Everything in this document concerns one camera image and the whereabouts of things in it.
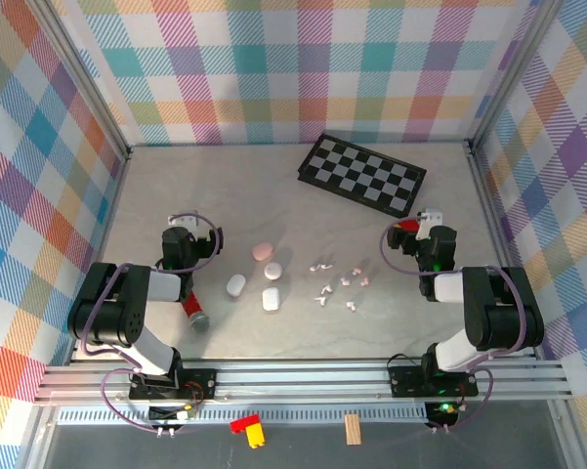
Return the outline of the red can with silver cap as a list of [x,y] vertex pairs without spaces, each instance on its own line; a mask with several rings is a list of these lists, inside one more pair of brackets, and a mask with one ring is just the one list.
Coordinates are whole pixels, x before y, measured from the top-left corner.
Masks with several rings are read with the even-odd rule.
[[194,331],[205,332],[209,328],[210,319],[203,312],[193,292],[182,302],[182,306],[189,319],[189,325]]

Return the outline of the black and grey chessboard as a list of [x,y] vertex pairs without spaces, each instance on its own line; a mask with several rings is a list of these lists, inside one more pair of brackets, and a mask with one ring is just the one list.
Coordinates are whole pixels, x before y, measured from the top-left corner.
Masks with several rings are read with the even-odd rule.
[[395,218],[409,215],[427,170],[322,134],[298,179]]

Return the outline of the black connector box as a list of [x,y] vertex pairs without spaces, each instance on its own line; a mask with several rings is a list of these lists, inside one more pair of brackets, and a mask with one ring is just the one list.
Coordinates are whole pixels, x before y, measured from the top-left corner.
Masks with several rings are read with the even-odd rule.
[[147,411],[147,420],[150,424],[181,425],[194,419],[198,412],[199,405],[197,404],[184,404],[175,407],[150,406]]
[[457,402],[436,402],[425,403],[427,422],[426,425],[432,429],[450,427],[457,423],[459,417],[459,403]]

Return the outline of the aluminium side rail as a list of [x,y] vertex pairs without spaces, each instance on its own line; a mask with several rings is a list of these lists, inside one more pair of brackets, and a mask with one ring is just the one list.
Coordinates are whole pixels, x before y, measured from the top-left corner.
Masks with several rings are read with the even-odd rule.
[[[104,229],[100,232],[100,235],[98,236],[97,248],[94,250],[94,253],[89,257],[89,263],[87,264],[88,267],[91,267],[95,262],[101,262],[104,258],[107,239],[112,229],[113,217],[116,212],[117,205],[119,203],[119,198],[125,181],[126,173],[128,171],[129,161],[131,160],[132,154],[134,153],[135,149],[135,146],[130,146],[127,148],[127,155],[124,157],[123,162],[120,164],[118,168],[114,186],[112,187],[112,193],[107,197],[108,205],[103,216]],[[102,347],[101,349],[93,348],[89,350],[86,348],[86,343],[83,340],[79,342],[78,350],[83,353],[84,357],[87,360],[90,360],[92,358],[98,358],[101,355],[116,354],[113,348],[108,347]]]
[[468,275],[467,287],[476,348],[492,357],[533,349],[544,337],[543,318],[525,270],[512,259],[478,155],[469,142],[464,150],[478,200],[461,249],[461,261],[478,270]]

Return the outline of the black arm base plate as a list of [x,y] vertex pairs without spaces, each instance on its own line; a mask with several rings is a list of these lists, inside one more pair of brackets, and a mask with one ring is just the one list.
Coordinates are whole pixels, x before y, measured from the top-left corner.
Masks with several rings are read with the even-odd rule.
[[393,398],[476,397],[479,388],[473,374],[445,372],[430,374],[422,366],[388,368]]
[[130,376],[130,400],[203,401],[215,397],[216,370],[182,368],[167,375]]

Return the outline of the aluminium mounting rail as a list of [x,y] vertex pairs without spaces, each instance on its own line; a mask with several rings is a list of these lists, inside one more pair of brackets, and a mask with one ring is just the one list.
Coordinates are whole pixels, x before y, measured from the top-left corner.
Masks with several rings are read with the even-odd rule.
[[[514,356],[487,362],[470,378],[478,388],[454,387],[425,396],[391,377],[383,360],[186,360],[189,370],[215,373],[213,402],[242,404],[323,404],[568,400],[572,396],[560,362]],[[130,401],[130,379],[113,374],[118,361],[73,360],[45,370],[34,399],[37,405],[97,405],[102,394],[119,404]]]

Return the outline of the aluminium frame post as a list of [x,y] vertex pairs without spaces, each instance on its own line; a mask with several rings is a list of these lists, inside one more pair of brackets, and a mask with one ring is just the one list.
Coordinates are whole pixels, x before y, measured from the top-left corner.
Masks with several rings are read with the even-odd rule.
[[128,161],[131,153],[130,146],[63,25],[52,1],[24,0],[24,2],[38,20],[42,30],[47,34],[60,59],[64,62],[64,67],[77,90],[82,93],[84,100],[91,107],[92,113],[100,121],[101,128],[105,136],[110,140],[113,149],[121,155],[124,161]]
[[486,139],[499,119],[503,107],[509,101],[524,72],[529,66],[538,46],[542,42],[551,23],[565,0],[540,0],[534,17],[525,29],[522,41],[516,48],[509,66],[504,72],[496,93],[492,95],[484,110],[482,120],[475,130],[474,136],[468,140],[472,154],[482,149]]

